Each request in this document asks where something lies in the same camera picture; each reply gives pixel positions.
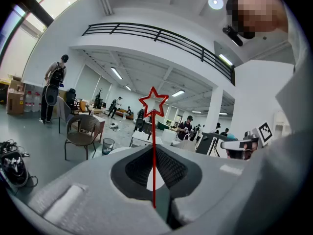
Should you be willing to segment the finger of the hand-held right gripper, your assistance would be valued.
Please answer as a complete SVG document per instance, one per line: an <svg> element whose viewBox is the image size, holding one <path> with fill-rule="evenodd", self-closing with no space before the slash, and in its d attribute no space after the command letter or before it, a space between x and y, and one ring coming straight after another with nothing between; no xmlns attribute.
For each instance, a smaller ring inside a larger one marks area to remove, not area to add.
<svg viewBox="0 0 313 235"><path fill-rule="evenodd" d="M240 141L223 141L220 147L222 149L242 149Z"/></svg>

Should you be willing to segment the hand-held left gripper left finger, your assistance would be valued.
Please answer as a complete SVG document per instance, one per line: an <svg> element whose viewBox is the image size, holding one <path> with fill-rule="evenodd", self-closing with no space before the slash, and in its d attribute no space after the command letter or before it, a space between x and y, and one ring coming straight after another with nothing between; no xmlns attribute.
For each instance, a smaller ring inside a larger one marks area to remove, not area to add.
<svg viewBox="0 0 313 235"><path fill-rule="evenodd" d="M84 161L40 189L28 202L39 216L76 235L162 235L171 228L150 201L121 193L111 180L113 165L139 151L118 149Z"/></svg>

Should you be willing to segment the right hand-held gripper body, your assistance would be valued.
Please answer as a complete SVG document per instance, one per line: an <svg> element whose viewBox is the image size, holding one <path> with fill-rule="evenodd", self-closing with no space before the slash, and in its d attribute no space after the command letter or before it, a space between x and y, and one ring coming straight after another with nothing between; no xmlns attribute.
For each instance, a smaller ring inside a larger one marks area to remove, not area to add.
<svg viewBox="0 0 313 235"><path fill-rule="evenodd" d="M243 144L246 142L256 142L258 144L258 148L263 148L267 145L272 136L273 134L268 123L264 122L251 131L245 132L244 138L241 141L241 147L243 149Z"/></svg>

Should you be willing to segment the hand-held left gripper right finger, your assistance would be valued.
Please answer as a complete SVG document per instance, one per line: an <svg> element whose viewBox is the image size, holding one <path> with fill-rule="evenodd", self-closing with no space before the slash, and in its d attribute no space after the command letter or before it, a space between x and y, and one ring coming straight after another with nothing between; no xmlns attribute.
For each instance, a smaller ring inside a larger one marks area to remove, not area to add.
<svg viewBox="0 0 313 235"><path fill-rule="evenodd" d="M245 163L210 157L171 146L156 152L156 209L161 212L156 233L222 233L232 204L222 201L238 181Z"/></svg>

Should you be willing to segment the red straw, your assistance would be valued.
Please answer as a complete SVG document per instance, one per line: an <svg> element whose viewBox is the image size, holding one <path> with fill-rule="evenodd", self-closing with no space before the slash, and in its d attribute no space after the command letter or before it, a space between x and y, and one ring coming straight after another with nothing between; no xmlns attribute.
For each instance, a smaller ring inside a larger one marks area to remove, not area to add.
<svg viewBox="0 0 313 235"><path fill-rule="evenodd" d="M154 95L156 98L161 98L159 109L152 109L148 111L147 100ZM153 141L153 208L156 209L156 115L164 117L163 104L168 100L169 96L166 94L158 94L154 87L151 87L149 94L139 99L144 107L144 117L151 117L152 120L152 141Z"/></svg>

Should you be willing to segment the person's right hand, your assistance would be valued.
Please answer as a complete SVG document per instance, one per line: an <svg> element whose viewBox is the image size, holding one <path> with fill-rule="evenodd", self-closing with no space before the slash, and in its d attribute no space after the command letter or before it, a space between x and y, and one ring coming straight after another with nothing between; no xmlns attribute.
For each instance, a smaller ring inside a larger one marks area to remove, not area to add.
<svg viewBox="0 0 313 235"><path fill-rule="evenodd" d="M229 159L239 159L239 160L249 160L252 153L256 151L258 144L256 142L246 142L243 144L243 150L227 150L227 158Z"/></svg>

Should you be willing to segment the white and black shell chair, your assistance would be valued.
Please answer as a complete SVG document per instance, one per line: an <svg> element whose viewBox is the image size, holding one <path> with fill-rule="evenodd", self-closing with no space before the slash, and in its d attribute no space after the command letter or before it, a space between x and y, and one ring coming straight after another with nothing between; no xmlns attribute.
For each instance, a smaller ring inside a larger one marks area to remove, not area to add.
<svg viewBox="0 0 313 235"><path fill-rule="evenodd" d="M213 153L214 156L220 157L218 153L218 144L223 141L231 141L226 136L216 133L203 133L200 142L196 148L196 153L210 156Z"/></svg>

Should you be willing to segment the person's white shirt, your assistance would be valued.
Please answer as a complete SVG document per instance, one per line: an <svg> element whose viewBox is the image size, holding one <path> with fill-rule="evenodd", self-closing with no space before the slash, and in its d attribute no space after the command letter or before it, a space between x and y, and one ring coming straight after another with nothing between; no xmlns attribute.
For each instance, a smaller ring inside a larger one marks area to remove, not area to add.
<svg viewBox="0 0 313 235"><path fill-rule="evenodd" d="M230 235L298 235L311 230L313 210L313 55L283 2L295 57L291 79L277 93L292 133L257 149L222 202L232 204Z"/></svg>

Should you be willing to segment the black mesh wastebasket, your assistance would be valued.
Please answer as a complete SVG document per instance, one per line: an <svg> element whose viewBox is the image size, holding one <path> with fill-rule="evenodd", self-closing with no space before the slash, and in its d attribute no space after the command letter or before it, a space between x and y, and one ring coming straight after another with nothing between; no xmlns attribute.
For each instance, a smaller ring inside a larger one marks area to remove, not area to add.
<svg viewBox="0 0 313 235"><path fill-rule="evenodd" d="M115 141L110 138L104 138L103 139L103 145L102 145L102 154L108 155L114 147Z"/></svg>

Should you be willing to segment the red-brown side table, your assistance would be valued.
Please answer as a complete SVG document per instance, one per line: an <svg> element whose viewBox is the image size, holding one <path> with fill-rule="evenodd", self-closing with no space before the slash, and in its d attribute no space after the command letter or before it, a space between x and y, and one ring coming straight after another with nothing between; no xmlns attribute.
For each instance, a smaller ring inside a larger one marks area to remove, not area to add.
<svg viewBox="0 0 313 235"><path fill-rule="evenodd" d="M104 131L104 126L105 126L106 120L102 117L97 116L97 115L93 115L93 116L100 122L99 142L101 143L102 134Z"/></svg>

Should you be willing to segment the brown wicker chair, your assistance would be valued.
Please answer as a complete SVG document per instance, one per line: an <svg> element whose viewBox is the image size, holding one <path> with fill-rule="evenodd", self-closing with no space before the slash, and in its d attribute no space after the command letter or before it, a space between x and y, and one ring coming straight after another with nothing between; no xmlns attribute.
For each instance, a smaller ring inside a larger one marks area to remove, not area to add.
<svg viewBox="0 0 313 235"><path fill-rule="evenodd" d="M72 124L77 123L78 128L76 132L71 131ZM71 143L75 146L84 147L86 152L86 160L89 159L88 146L92 145L94 154L96 152L94 141L100 134L100 122L95 117L90 115L76 115L67 122L67 135L64 144L65 160L67 160L67 144Z"/></svg>

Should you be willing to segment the black open equipment bag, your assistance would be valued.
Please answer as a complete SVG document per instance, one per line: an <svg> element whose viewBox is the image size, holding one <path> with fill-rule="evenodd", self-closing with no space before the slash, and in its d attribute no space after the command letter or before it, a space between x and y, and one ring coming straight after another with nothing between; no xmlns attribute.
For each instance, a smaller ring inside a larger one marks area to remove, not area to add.
<svg viewBox="0 0 313 235"><path fill-rule="evenodd" d="M29 156L30 154L12 139L0 142L0 181L7 188L14 190L37 186L38 178L30 176L23 160Z"/></svg>

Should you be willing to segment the white rectangular table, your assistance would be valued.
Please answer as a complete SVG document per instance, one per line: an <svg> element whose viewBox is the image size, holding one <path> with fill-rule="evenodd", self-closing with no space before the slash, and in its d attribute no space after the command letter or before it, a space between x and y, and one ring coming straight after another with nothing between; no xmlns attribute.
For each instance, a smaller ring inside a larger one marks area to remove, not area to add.
<svg viewBox="0 0 313 235"><path fill-rule="evenodd" d="M132 147L134 140L138 140L146 144L163 144L161 138L155 137L152 134L146 134L144 132L139 131L135 131L133 133L129 147Z"/></svg>

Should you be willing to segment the grey fabric chair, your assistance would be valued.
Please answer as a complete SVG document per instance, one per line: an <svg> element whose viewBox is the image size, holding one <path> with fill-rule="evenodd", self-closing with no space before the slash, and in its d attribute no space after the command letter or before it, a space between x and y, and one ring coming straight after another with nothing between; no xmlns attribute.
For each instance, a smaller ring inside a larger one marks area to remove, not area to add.
<svg viewBox="0 0 313 235"><path fill-rule="evenodd" d="M60 133L61 120L68 122L70 119L74 117L74 115L71 113L70 107L60 96L57 97L56 108L57 108L57 118L59 120L59 133Z"/></svg>

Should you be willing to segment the orange sofa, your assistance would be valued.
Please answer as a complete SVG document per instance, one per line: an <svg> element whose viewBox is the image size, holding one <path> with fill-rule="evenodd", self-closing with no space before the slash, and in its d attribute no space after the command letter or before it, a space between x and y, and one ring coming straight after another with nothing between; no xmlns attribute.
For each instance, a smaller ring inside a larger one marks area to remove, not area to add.
<svg viewBox="0 0 313 235"><path fill-rule="evenodd" d="M125 119L133 119L134 118L134 113L132 112L131 115L127 114L127 110L124 109L117 109L115 112L115 115L121 116Z"/></svg>

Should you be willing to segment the bare potted tree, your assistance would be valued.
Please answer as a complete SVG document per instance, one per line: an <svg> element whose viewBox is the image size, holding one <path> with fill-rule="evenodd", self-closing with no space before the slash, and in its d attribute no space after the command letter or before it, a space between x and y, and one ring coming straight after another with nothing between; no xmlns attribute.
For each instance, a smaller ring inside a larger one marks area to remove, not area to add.
<svg viewBox="0 0 313 235"><path fill-rule="evenodd" d="M103 104L103 99L101 97L101 93L102 93L102 88L100 88L96 94L95 100L94 100L94 108L95 109L101 109L102 104Z"/></svg>

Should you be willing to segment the black office chair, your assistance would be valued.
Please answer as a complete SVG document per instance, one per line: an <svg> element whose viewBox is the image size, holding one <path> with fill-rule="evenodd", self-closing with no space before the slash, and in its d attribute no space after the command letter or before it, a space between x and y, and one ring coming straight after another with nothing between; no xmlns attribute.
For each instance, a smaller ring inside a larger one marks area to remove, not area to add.
<svg viewBox="0 0 313 235"><path fill-rule="evenodd" d="M66 104L73 111L75 110L75 98L76 98L76 90L71 88L66 92Z"/></svg>

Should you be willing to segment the large clear water bottle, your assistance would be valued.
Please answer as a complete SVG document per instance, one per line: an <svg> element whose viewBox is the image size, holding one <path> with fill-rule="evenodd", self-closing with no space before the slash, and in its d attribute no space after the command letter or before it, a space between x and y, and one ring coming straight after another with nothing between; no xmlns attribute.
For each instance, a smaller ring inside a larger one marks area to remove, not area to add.
<svg viewBox="0 0 313 235"><path fill-rule="evenodd" d="M32 92L28 91L25 95L25 104L24 104L24 111L31 112L32 111Z"/></svg>
<svg viewBox="0 0 313 235"><path fill-rule="evenodd" d="M35 93L32 102L32 112L38 112L41 103L41 96L39 93Z"/></svg>

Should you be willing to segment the cardboard box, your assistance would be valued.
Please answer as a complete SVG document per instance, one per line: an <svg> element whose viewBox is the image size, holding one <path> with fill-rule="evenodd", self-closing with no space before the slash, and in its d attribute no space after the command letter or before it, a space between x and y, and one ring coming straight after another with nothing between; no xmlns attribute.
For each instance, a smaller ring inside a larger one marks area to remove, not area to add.
<svg viewBox="0 0 313 235"><path fill-rule="evenodd" d="M24 113L25 85L21 81L11 80L7 91L7 113L20 115Z"/></svg>

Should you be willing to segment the black balcony railing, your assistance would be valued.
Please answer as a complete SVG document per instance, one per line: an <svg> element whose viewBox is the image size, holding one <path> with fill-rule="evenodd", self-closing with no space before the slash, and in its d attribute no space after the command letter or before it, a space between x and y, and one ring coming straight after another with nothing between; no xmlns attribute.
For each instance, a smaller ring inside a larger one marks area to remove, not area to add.
<svg viewBox="0 0 313 235"><path fill-rule="evenodd" d="M223 59L199 43L170 30L141 23L110 22L90 24L82 35L95 34L131 35L171 45L208 64L221 73L232 85L235 85L235 71L232 65L226 64Z"/></svg>

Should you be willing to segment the ceiling tube lights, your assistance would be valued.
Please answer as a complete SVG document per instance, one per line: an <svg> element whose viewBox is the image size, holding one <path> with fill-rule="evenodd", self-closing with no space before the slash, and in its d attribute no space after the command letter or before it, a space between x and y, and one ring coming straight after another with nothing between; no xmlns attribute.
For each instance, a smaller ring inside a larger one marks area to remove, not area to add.
<svg viewBox="0 0 313 235"><path fill-rule="evenodd" d="M110 52L113 60L111 70L121 86L141 95L146 95L153 86L158 94L169 95L168 104L193 112L208 113L213 87L175 67L155 60Z"/></svg>

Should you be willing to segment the round ceiling light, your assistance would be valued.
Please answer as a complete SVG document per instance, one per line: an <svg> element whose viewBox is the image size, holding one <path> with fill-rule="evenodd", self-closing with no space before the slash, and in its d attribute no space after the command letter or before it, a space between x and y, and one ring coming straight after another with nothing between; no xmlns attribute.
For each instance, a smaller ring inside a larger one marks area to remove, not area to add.
<svg viewBox="0 0 313 235"><path fill-rule="evenodd" d="M224 6L223 0L208 0L208 5L214 10L220 10Z"/></svg>

